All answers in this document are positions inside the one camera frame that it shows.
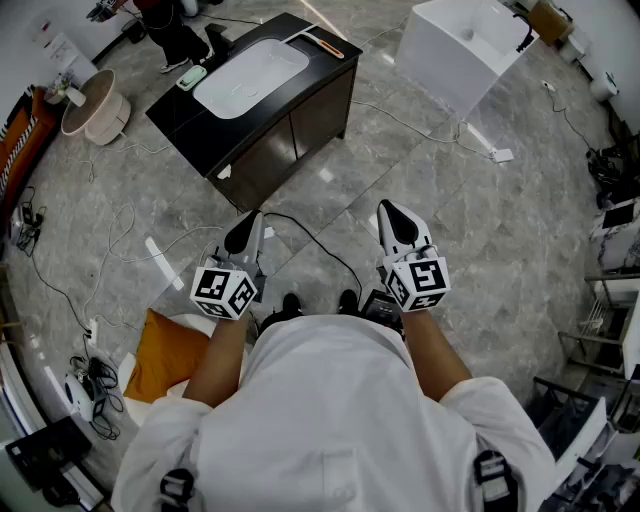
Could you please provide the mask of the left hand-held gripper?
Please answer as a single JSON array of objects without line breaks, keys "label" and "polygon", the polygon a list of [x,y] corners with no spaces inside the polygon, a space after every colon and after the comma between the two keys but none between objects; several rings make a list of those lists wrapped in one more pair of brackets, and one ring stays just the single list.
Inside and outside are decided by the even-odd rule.
[{"label": "left hand-held gripper", "polygon": [[202,258],[190,299],[205,315],[239,320],[253,303],[262,301],[266,275],[258,257],[263,242],[264,215],[251,210],[240,216],[224,237],[223,248],[231,256]]}]

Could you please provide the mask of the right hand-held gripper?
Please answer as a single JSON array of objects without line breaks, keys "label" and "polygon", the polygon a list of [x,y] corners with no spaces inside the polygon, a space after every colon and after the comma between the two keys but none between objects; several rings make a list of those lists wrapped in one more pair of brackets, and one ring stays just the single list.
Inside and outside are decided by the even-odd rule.
[{"label": "right hand-held gripper", "polygon": [[386,251],[384,284],[402,312],[415,312],[436,306],[451,290],[446,259],[440,256],[426,222],[397,202],[383,199],[377,208],[380,243]]}]

